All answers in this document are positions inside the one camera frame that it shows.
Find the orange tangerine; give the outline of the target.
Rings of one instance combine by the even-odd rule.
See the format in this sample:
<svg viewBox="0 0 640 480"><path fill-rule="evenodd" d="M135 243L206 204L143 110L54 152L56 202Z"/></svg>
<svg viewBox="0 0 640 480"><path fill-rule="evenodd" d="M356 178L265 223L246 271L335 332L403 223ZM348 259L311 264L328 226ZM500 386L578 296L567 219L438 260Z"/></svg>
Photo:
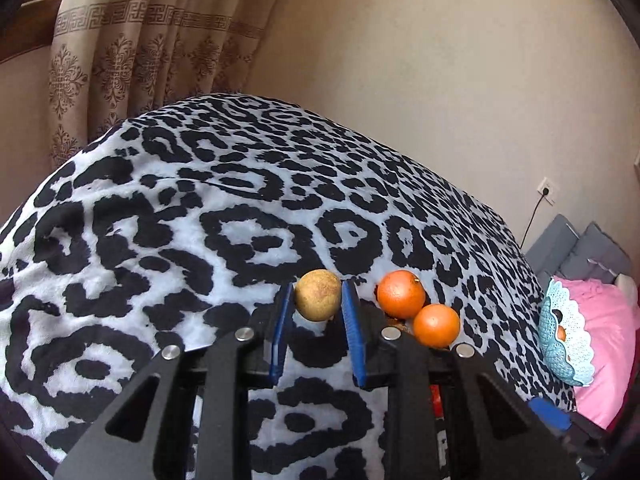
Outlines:
<svg viewBox="0 0 640 480"><path fill-rule="evenodd" d="M444 304L428 304L412 321L413 336L424 346L446 349L460 332L460 316Z"/></svg>

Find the white wall socket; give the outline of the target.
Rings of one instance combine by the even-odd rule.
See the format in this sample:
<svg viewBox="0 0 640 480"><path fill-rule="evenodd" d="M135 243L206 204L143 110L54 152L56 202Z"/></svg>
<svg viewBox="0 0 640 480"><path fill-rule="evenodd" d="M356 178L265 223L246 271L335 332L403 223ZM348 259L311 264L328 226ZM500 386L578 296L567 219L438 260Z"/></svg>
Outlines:
<svg viewBox="0 0 640 480"><path fill-rule="evenodd" d="M558 189L558 186L551 179L544 177L539 183L537 191L548 204L553 206Z"/></svg>

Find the large orange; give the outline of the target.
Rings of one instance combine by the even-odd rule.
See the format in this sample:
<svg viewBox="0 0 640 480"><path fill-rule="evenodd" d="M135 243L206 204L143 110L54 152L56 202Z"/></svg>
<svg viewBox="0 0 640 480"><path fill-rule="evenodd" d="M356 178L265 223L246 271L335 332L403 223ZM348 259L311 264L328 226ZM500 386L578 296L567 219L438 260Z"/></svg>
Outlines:
<svg viewBox="0 0 640 480"><path fill-rule="evenodd" d="M400 320L414 318L426 301L420 278L407 270L387 273L376 286L375 296L388 316Z"/></svg>

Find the light blue lattice fruit basket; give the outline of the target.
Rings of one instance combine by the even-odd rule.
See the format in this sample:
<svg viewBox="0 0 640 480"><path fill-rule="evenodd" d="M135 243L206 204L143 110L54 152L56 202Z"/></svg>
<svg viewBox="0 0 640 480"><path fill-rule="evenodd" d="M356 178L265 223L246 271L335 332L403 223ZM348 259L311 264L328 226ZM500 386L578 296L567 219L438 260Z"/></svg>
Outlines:
<svg viewBox="0 0 640 480"><path fill-rule="evenodd" d="M596 374L586 319L570 290L557 278L549 281L540 305L538 339L552 374L572 387L589 387Z"/></svg>

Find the small brown round fruit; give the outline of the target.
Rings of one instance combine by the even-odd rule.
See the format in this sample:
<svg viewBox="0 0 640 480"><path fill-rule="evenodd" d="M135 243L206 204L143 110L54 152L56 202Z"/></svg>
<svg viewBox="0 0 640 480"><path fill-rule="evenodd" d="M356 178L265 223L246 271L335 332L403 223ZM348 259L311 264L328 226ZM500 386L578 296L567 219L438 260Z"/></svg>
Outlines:
<svg viewBox="0 0 640 480"><path fill-rule="evenodd" d="M327 321L341 307L342 282L332 272L313 270L303 275L294 288L299 314L310 322Z"/></svg>

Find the leopard print blanket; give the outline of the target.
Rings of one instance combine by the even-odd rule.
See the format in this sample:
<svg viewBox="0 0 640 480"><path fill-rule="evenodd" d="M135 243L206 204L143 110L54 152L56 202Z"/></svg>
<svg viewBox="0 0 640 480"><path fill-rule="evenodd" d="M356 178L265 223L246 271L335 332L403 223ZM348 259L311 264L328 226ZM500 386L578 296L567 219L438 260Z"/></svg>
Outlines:
<svg viewBox="0 0 640 480"><path fill-rule="evenodd" d="M383 144L285 102L214 94L120 122L1 229L1 433L51 478L163 348L202 348L326 269L371 301L416 274L524 399L574 391L544 364L544 293L495 211Z"/></svg>

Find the white pillow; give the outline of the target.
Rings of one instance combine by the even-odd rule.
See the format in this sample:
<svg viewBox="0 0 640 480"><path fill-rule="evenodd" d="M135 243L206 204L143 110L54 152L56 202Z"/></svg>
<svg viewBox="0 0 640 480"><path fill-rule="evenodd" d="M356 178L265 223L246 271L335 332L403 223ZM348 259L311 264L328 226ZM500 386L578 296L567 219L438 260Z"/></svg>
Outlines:
<svg viewBox="0 0 640 480"><path fill-rule="evenodd" d="M615 286L624 295L629 307L635 307L638 304L638 285L631 276L620 274L615 280Z"/></svg>

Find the beige patterned curtain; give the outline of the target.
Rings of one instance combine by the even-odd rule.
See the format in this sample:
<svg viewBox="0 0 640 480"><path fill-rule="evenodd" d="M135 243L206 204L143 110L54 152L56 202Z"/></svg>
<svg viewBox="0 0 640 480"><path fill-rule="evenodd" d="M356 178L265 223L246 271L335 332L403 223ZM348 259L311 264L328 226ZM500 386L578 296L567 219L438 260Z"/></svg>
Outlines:
<svg viewBox="0 0 640 480"><path fill-rule="evenodd" d="M129 117L244 87L277 0L62 0L49 64L59 167Z"/></svg>

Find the pink dotted quilt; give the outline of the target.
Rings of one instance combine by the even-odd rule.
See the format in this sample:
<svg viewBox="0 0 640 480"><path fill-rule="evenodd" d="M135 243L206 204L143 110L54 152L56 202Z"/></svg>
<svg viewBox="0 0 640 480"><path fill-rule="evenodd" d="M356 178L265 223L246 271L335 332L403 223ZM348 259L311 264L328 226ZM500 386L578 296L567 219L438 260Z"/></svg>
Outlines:
<svg viewBox="0 0 640 480"><path fill-rule="evenodd" d="M577 411L598 426L612 426L622 409L636 360L639 307L613 284L598 280L560 283L585 318L594 356L593 382L575 390Z"/></svg>

